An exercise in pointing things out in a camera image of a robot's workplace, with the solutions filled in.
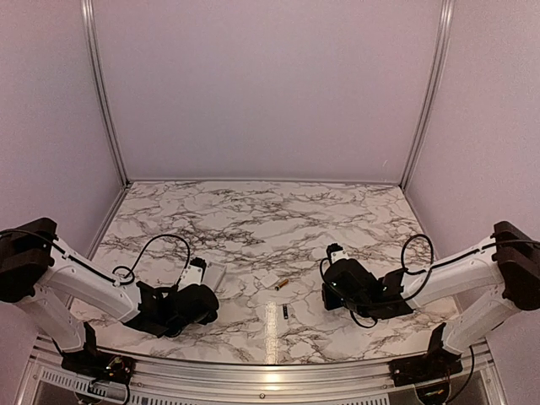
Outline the white battery cover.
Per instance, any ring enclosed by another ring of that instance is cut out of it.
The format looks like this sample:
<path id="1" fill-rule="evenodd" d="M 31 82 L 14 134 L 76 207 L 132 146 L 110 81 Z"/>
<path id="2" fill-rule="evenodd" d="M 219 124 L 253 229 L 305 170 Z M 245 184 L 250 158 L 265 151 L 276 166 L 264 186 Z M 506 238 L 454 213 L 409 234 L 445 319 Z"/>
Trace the white battery cover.
<path id="1" fill-rule="evenodd" d="M 259 289 L 269 289 L 271 288 L 277 281 L 279 280 L 279 277 L 275 274 L 267 274 L 265 276 L 256 277 L 254 279 L 254 284 Z"/>

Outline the white remote control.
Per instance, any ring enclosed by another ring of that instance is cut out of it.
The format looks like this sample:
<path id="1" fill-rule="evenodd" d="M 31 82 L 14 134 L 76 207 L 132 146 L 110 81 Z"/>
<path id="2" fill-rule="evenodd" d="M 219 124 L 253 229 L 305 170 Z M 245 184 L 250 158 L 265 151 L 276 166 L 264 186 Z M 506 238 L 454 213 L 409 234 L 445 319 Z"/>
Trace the white remote control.
<path id="1" fill-rule="evenodd" d="M 209 287 L 213 292 L 216 292 L 224 278 L 226 269 L 227 267 L 224 264 L 210 262 L 202 277 L 202 284 Z"/>

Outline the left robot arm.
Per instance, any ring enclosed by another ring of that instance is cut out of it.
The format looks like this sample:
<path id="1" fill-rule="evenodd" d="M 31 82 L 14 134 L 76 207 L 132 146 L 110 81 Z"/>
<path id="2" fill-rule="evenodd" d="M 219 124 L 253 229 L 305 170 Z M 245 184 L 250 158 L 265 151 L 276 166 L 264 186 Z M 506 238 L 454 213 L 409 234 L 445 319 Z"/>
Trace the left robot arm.
<path id="1" fill-rule="evenodd" d="M 58 297 L 69 294 L 122 325 L 157 338 L 173 338 L 191 324 L 217 319 L 216 290 L 226 267 L 191 258 L 170 287 L 152 287 L 122 267 L 106 273 L 79 255 L 41 218 L 1 233 L 1 301 L 25 312 L 88 375 L 100 375 L 106 356 L 92 344 L 90 327 Z"/>

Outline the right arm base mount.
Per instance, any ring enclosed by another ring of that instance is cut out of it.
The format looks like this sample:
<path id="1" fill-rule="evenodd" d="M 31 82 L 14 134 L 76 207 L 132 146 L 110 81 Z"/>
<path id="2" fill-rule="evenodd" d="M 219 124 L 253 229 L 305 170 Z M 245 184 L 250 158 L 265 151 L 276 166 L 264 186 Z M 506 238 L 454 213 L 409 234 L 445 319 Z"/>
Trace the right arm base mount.
<path id="1" fill-rule="evenodd" d="M 417 355 L 394 359 L 389 363 L 394 386 L 406 386 L 444 379 L 462 372 L 460 356 Z"/>

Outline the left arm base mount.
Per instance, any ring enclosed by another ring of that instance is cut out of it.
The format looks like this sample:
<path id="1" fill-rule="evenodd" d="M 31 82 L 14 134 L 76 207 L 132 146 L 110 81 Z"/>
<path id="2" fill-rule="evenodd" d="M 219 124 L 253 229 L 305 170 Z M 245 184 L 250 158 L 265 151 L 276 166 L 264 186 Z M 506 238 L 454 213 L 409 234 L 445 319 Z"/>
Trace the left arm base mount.
<path id="1" fill-rule="evenodd" d="M 112 381 L 126 385 L 132 378 L 135 359 L 118 354 L 97 352 L 67 353 L 62 356 L 62 368 L 97 381 Z"/>

